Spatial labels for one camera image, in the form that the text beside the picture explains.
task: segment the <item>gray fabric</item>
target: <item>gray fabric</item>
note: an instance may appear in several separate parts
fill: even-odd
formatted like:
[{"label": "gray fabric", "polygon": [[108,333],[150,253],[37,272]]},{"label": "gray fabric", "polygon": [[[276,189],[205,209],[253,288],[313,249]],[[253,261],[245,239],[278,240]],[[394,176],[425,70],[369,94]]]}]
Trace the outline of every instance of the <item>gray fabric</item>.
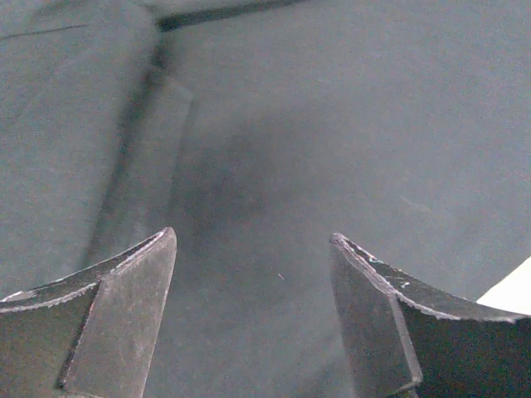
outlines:
[{"label": "gray fabric", "polygon": [[245,9],[266,4],[281,6],[283,3],[302,0],[134,0],[142,3],[159,18],[179,17],[186,14],[202,13],[204,17],[213,17],[217,12],[229,9]]},{"label": "gray fabric", "polygon": [[529,256],[529,3],[481,4],[303,2],[171,33],[195,110],[146,396],[347,397],[334,231],[469,299]]},{"label": "gray fabric", "polygon": [[121,0],[23,6],[2,5],[2,32],[18,36],[0,39],[0,296],[82,266],[160,40]]},{"label": "gray fabric", "polygon": [[139,2],[3,2],[0,296],[173,226],[146,397],[348,396],[332,232],[469,299],[529,256],[530,11],[308,1],[160,41]]}]

